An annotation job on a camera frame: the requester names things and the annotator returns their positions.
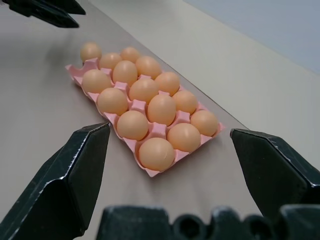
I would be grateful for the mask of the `pink egg tray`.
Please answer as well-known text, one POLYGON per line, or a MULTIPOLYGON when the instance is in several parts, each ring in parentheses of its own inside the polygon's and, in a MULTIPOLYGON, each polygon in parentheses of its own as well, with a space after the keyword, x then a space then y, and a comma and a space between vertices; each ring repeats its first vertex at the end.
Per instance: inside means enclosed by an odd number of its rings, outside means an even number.
MULTIPOLYGON (((162 171, 158 171, 158 170, 152 170, 149 169, 147 167, 144 167, 142 165, 142 163, 140 162, 140 160, 138 159, 138 149, 140 148, 140 146, 142 145, 143 142, 147 141, 150 138, 162 138, 162 139, 166 139, 167 137, 167 133, 169 131, 169 129, 171 129, 173 126, 175 126, 176 124, 180 124, 180 123, 190 123, 190 114, 188 112, 183 112, 178 110, 176 115, 175 115, 175 119, 173 121, 173 123, 170 126, 166 126, 165 124, 160 124, 160 123, 156 123, 156 122, 148 122, 149 124, 149 128, 148 128, 148 133, 147 135, 140 141, 134 140, 134 139, 129 139, 129 138, 125 138, 125 137, 121 137, 119 136, 117 130, 116 130, 116 124, 118 123, 118 120, 120 118, 120 116, 118 116, 115 113, 106 113, 106 112, 101 112, 98 109, 98 97, 99 97, 99 93, 92 93, 92 92, 85 92, 85 90, 82 87, 82 81, 83 81, 83 75, 89 71, 89 70, 97 70, 98 69, 98 59, 97 58, 92 58, 89 60, 86 60, 84 65, 81 68, 76 68, 75 66, 73 66, 72 64, 66 65, 65 66, 66 70, 68 71, 68 74, 70 76, 70 78, 72 79, 72 81, 81 88, 81 90, 83 91, 84 95, 86 97, 88 97, 91 101, 93 101, 96 105, 97 111, 99 112, 99 114, 106 120, 108 120, 115 131, 115 134, 117 135, 117 137, 124 141, 125 144, 129 147, 129 149, 132 151, 133 155, 134 155, 134 159, 136 161, 136 163, 138 164, 138 166, 146 171, 146 173, 149 175, 149 177, 153 178, 156 175, 163 173, 165 170, 162 171)), ((114 88, 119 89, 120 91, 122 91, 126 97, 128 97, 128 93, 129 93, 129 87, 127 83, 124 82, 119 82, 119 83, 115 83, 112 85, 114 88)), ((129 100, 129 98, 127 98, 127 102, 128 102, 128 110, 129 111, 137 111, 137 112, 141 112, 142 114, 144 114, 146 116, 146 112, 147 112, 147 103, 140 101, 140 100, 129 100)), ((204 145, 205 143, 209 142, 210 140, 212 140, 213 138, 215 138, 221 131, 223 131, 226 127, 219 122, 218 123, 218 127, 217 127, 217 131, 212 135, 212 136, 205 136, 203 134, 201 134, 201 141, 200 141, 200 145, 199 147, 201 147, 202 145, 204 145)), ((168 168, 171 168, 173 165, 175 165, 177 162, 179 162, 181 159, 185 158, 187 155, 191 154, 192 152, 184 152, 178 149, 175 149, 175 156, 174 156, 174 160, 173 163, 171 164, 171 166, 169 166, 168 168)))

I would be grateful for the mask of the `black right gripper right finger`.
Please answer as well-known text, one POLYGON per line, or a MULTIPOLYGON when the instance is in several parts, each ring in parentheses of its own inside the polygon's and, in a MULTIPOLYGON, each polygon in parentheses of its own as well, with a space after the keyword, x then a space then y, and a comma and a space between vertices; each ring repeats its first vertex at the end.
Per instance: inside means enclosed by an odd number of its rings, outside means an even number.
POLYGON ((238 128, 230 138, 263 216, 277 217, 283 205, 320 205, 320 171, 282 138, 238 128))

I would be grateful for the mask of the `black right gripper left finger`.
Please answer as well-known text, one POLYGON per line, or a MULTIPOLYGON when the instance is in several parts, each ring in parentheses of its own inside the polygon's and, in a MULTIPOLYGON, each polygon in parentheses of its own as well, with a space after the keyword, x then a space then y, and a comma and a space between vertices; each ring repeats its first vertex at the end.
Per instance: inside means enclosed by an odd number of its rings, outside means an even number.
POLYGON ((88 229, 101 188, 109 123, 76 130, 37 171, 0 222, 0 240, 74 240, 88 229))

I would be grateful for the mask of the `brown egg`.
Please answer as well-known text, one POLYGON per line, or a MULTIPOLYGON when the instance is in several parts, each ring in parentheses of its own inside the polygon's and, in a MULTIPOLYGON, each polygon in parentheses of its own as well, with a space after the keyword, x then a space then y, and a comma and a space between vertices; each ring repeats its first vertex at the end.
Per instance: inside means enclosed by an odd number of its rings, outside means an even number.
POLYGON ((86 93, 100 94, 112 87, 112 81, 103 71, 91 69, 83 75, 81 86, 86 93))
POLYGON ((165 94, 156 95, 147 107, 147 118, 151 123, 169 126, 176 117, 176 103, 165 94))
POLYGON ((112 80, 114 83, 127 83, 131 87, 138 79, 138 70, 136 65, 128 60, 120 61, 112 71, 112 80))
POLYGON ((84 63, 87 60, 102 57, 102 50, 100 46, 95 42, 86 42, 80 50, 80 58, 84 63))
POLYGON ((190 123, 198 129, 200 134, 211 137, 219 126, 217 117, 210 111, 199 110, 190 117, 190 123))
POLYGON ((97 98, 97 109, 100 113, 117 114, 121 116, 128 110, 126 95, 118 88, 106 88, 97 98))
POLYGON ((181 90, 172 96, 176 110, 193 114, 198 107, 197 98, 188 90, 181 90))
POLYGON ((122 138, 142 140, 148 133, 147 118, 139 111, 130 110, 122 114, 116 124, 116 131, 122 138))
POLYGON ((180 78, 171 71, 161 73, 154 81, 160 91, 169 93, 170 96, 173 96, 180 89, 180 78))
POLYGON ((141 57, 141 54, 137 49, 129 46, 121 51, 120 56, 123 60, 130 61, 135 64, 137 59, 141 57))
POLYGON ((150 56, 139 57, 135 62, 135 66, 139 76, 145 75, 155 79, 162 73, 160 64, 150 56))
POLYGON ((138 157, 143 167, 162 172, 173 164, 175 151, 166 139, 153 137, 140 146, 138 157))
POLYGON ((113 70, 115 66, 122 60, 122 57, 116 52, 103 54, 99 60, 99 68, 113 70))
POLYGON ((179 123, 167 133, 167 140, 175 150, 191 153, 201 144, 201 134, 190 123, 179 123))
POLYGON ((131 101, 138 100, 148 105, 152 98, 158 94, 159 88, 151 78, 141 78, 130 88, 128 97, 131 101))

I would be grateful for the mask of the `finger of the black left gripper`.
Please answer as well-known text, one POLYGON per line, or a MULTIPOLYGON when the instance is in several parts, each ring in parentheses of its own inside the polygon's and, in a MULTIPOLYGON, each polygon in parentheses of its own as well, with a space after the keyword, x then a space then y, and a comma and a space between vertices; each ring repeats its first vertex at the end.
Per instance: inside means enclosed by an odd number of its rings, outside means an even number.
POLYGON ((45 0, 47 3, 66 11, 68 14, 86 15, 86 11, 76 0, 45 0))
POLYGON ((62 7, 49 0, 0 0, 9 9, 25 17, 35 17, 58 28, 75 29, 79 24, 62 7))

